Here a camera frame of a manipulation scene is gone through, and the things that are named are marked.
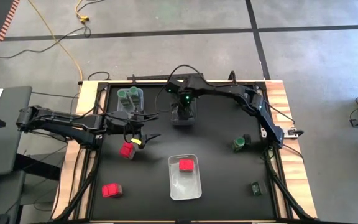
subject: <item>transparent tray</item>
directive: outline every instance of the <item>transparent tray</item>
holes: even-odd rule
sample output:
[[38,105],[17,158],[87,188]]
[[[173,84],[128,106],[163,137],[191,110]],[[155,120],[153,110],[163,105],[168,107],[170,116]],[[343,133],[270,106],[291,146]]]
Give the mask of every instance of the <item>transparent tray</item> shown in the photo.
[[[192,159],[194,170],[192,172],[180,172],[180,159]],[[172,200],[190,200],[201,197],[203,191],[201,190],[200,170],[198,169],[196,155],[171,156],[168,158],[168,166]]]

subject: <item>yellow cable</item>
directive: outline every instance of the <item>yellow cable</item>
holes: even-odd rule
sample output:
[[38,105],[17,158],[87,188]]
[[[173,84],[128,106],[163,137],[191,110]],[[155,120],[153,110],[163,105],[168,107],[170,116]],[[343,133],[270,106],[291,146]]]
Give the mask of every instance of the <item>yellow cable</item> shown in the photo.
[[75,66],[78,69],[78,72],[80,73],[80,81],[83,80],[83,75],[82,75],[82,70],[80,68],[80,66],[78,65],[77,61],[74,59],[74,57],[67,51],[66,48],[64,48],[64,46],[56,39],[55,35],[53,34],[52,30],[50,29],[50,27],[48,26],[47,22],[45,21],[44,17],[41,15],[41,13],[38,11],[37,7],[34,5],[34,3],[32,2],[32,0],[28,0],[29,3],[31,4],[31,6],[34,8],[34,10],[37,12],[38,16],[40,16],[40,18],[42,19],[42,21],[44,22],[45,26],[47,26],[50,35],[52,35],[54,41],[62,47],[62,49],[66,52],[66,54],[72,59],[72,61],[74,62]]
[[82,24],[85,24],[86,21],[88,21],[90,18],[88,16],[81,16],[80,13],[78,12],[78,6],[80,6],[82,0],[78,0],[77,5],[75,6],[74,10],[75,10],[75,14],[77,14],[77,16],[80,18],[80,21]]

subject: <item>red cube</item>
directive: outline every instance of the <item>red cube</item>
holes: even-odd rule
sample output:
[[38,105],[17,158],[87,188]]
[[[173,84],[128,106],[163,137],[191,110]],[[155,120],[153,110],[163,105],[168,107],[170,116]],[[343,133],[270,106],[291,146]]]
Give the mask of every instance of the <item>red cube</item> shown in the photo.
[[132,159],[135,155],[135,147],[132,143],[124,142],[119,153],[126,159]]
[[179,160],[179,171],[180,172],[192,172],[193,168],[194,168],[194,162],[192,159]]
[[122,187],[119,184],[108,184],[102,187],[103,197],[119,197],[122,195]]

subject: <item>concrete floor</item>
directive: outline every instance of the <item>concrete floor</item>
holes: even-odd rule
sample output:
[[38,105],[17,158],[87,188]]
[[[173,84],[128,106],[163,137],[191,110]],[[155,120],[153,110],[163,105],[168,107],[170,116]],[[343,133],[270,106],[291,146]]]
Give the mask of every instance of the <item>concrete floor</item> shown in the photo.
[[[76,0],[34,0],[56,34],[81,27]],[[358,1],[253,0],[259,28],[358,25]],[[250,28],[243,0],[106,0],[86,7],[94,34],[176,29]],[[8,37],[48,35],[27,1],[17,8]],[[314,203],[322,220],[358,223],[358,128],[349,113],[358,96],[358,30],[261,33],[272,79],[284,80],[300,138]],[[0,55],[42,49],[51,40],[0,43]],[[206,78],[262,79],[252,33],[171,35],[64,40],[84,74],[105,70],[112,79],[168,74],[182,63]],[[180,72],[190,72],[185,68]],[[0,86],[31,85],[34,91],[73,96],[78,74],[64,52],[0,59]],[[32,95],[31,104],[69,111],[70,99]],[[24,135],[19,148],[29,154],[56,150],[59,142]],[[48,212],[25,207],[22,222],[40,222]]]

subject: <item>black table surface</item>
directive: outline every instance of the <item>black table surface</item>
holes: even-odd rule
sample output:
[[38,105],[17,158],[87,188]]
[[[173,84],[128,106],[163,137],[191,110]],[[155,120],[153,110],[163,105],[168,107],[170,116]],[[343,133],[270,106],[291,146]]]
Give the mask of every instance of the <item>black table surface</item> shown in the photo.
[[22,188],[25,179],[25,172],[11,172],[8,175],[0,176],[0,214],[13,205],[7,213],[10,216],[9,223],[15,224],[19,210]]
[[0,175],[12,172],[21,132],[16,120],[19,110],[29,105],[30,86],[5,88],[0,97],[0,119],[6,127],[0,128]]
[[[154,112],[154,98],[160,86],[139,86],[145,94],[146,113]],[[108,111],[117,107],[118,88],[112,88]],[[159,99],[169,108],[170,96]],[[133,160],[121,158],[121,135],[106,136],[99,158],[99,170],[92,198],[91,220],[261,220],[273,219],[273,202],[261,146],[233,153],[232,141],[245,133],[253,144],[260,142],[256,118],[243,112],[234,101],[219,96],[197,100],[197,120],[192,127],[173,127],[167,113],[146,123],[144,133],[160,133]],[[170,198],[168,158],[195,154],[198,158],[202,196],[194,200]],[[250,184],[265,184],[268,193],[252,194]],[[103,198],[103,185],[118,183],[124,195]]]

